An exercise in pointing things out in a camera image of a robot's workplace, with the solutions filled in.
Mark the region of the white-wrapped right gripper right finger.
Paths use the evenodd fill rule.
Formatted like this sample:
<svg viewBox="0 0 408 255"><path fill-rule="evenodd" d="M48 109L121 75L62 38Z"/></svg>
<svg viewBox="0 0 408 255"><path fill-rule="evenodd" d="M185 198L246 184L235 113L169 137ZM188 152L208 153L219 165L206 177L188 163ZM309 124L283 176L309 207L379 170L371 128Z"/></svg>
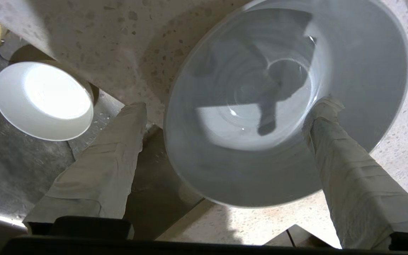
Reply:
<svg viewBox="0 0 408 255"><path fill-rule="evenodd" d="M322 97L302 128L341 247L408 250L408 192L340 126L343 108Z"/></svg>

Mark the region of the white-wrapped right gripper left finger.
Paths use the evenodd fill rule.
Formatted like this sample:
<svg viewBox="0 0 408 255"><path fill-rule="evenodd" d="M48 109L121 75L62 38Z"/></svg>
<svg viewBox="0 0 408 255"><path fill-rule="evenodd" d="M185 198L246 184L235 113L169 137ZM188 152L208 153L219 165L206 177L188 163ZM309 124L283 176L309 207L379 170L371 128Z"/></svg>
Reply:
<svg viewBox="0 0 408 255"><path fill-rule="evenodd" d="M146 121L145 103L124 106L24 218L29 231L62 216L122 219Z"/></svg>

